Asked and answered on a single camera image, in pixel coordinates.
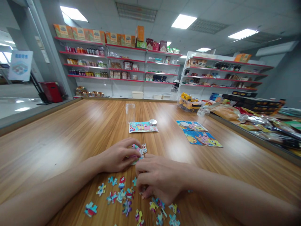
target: air vent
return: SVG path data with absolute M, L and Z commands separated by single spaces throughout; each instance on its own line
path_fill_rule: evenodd
M 266 43 L 270 41 L 274 41 L 276 39 L 280 39 L 283 36 L 274 35 L 266 32 L 258 32 L 254 35 L 244 38 L 244 41 L 255 42 L 255 43 Z
M 135 20 L 144 20 L 151 23 L 155 22 L 157 15 L 156 10 L 127 5 L 123 3 L 116 3 L 116 6 L 120 17 Z
M 208 34 L 216 34 L 217 32 L 229 27 L 227 24 L 218 23 L 210 20 L 197 19 L 188 29 Z

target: air conditioner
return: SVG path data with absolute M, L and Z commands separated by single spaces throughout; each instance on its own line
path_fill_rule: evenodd
M 256 53 L 257 57 L 267 56 L 267 55 L 276 55 L 281 53 L 287 53 L 292 51 L 299 41 L 291 41 L 275 46 L 269 46 L 262 49 L 259 49 Z

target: clear plastic cup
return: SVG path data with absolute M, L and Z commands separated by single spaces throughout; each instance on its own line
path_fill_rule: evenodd
M 133 103 L 125 104 L 126 122 L 135 122 L 136 106 Z

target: hand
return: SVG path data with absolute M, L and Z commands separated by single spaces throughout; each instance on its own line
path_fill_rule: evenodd
M 101 171 L 108 173 L 122 171 L 136 161 L 137 158 L 141 157 L 141 154 L 136 149 L 127 148 L 133 144 L 136 144 L 141 148 L 141 143 L 138 140 L 129 137 L 119 141 L 104 152 L 97 155 L 102 162 Z
M 142 194 L 142 198 L 155 195 L 166 205 L 170 205 L 176 196 L 184 190 L 185 175 L 189 173 L 190 167 L 185 163 L 146 154 L 145 158 L 136 164 L 139 192 L 142 192 L 144 186 L 148 185 L 148 188 Z

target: puzzle picture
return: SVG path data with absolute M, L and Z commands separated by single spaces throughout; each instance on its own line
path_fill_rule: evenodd
M 181 122 L 187 123 L 188 127 L 181 125 Z M 182 130 L 193 130 L 193 131 L 208 131 L 205 127 L 203 127 L 198 122 L 192 121 L 177 121 L 177 124 L 180 126 Z
M 152 126 L 150 122 L 130 122 L 129 133 L 133 132 L 158 132 L 157 126 Z
M 191 144 L 205 145 L 209 147 L 222 148 L 223 146 L 208 132 L 197 132 L 184 130 L 184 134 Z
M 137 145 L 133 144 L 132 145 L 133 149 L 136 149 L 138 152 L 140 152 L 141 157 L 139 159 L 137 159 L 135 162 L 132 163 L 132 165 L 136 165 L 136 163 L 140 160 L 144 158 L 144 154 L 147 153 L 147 149 L 146 149 L 146 144 L 142 144 L 142 148 L 139 148 Z

